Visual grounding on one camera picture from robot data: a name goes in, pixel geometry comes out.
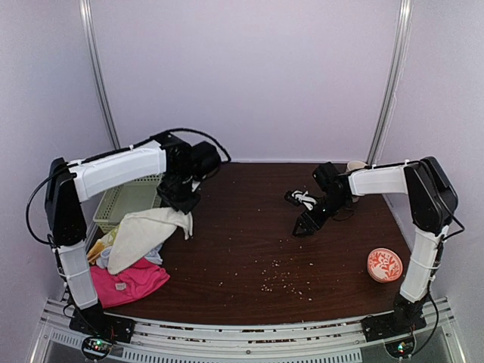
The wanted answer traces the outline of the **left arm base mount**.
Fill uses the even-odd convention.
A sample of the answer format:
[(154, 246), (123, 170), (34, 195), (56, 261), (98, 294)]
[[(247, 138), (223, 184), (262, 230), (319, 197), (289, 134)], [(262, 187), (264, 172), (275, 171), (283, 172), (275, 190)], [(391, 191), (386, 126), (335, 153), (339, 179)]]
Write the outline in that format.
[(135, 321), (107, 315), (103, 311), (91, 312), (88, 309), (76, 310), (70, 319), (71, 330), (101, 337), (110, 342), (130, 343), (135, 329)]

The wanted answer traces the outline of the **cream white towel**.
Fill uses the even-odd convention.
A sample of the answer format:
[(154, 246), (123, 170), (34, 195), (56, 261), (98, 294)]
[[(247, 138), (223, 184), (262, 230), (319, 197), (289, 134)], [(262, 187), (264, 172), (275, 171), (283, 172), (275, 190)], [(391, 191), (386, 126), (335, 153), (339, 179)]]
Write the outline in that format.
[(191, 213), (160, 207), (126, 214), (114, 228), (116, 235), (107, 263), (108, 272), (117, 275), (129, 268), (163, 244), (178, 228), (184, 232), (185, 240), (193, 236)]

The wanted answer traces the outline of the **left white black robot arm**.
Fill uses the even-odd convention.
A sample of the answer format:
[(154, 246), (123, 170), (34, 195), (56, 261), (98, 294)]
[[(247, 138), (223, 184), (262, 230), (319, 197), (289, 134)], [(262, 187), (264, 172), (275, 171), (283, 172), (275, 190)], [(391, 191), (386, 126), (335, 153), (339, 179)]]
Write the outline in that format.
[(159, 176), (158, 208), (128, 213), (116, 228), (106, 271), (117, 275), (161, 247), (177, 229), (193, 234), (192, 209), (198, 185), (221, 165), (224, 148), (213, 137), (195, 145), (161, 132), (128, 147), (68, 163), (57, 158), (45, 180), (45, 212), (59, 274), (76, 308), (75, 318), (93, 336), (109, 327), (85, 251), (86, 223), (81, 204), (105, 191), (146, 176)]

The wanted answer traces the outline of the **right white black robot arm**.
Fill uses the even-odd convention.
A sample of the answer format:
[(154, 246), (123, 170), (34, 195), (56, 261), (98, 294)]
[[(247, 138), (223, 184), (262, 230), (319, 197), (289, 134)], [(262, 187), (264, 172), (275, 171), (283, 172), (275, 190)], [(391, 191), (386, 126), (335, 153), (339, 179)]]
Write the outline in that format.
[(313, 179), (323, 192), (287, 191), (284, 199), (304, 206), (292, 234), (313, 235), (353, 198), (370, 194), (404, 194), (408, 198), (415, 240), (406, 276), (388, 317), (388, 328), (403, 334), (417, 323), (429, 297), (430, 285), (440, 267), (444, 244), (451, 237), (449, 227), (457, 221), (458, 195), (435, 157), (382, 166), (363, 166), (339, 172), (334, 164), (318, 165)]

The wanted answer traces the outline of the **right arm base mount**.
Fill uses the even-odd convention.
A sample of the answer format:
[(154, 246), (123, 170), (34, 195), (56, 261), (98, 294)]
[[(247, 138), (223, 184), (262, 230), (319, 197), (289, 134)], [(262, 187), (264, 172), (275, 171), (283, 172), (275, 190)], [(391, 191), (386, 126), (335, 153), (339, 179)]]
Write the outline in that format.
[(409, 334), (426, 326), (427, 322), (422, 315), (418, 315), (410, 321), (405, 319), (399, 321), (395, 312), (387, 312), (382, 315), (368, 315), (361, 320), (362, 331), (367, 342)]

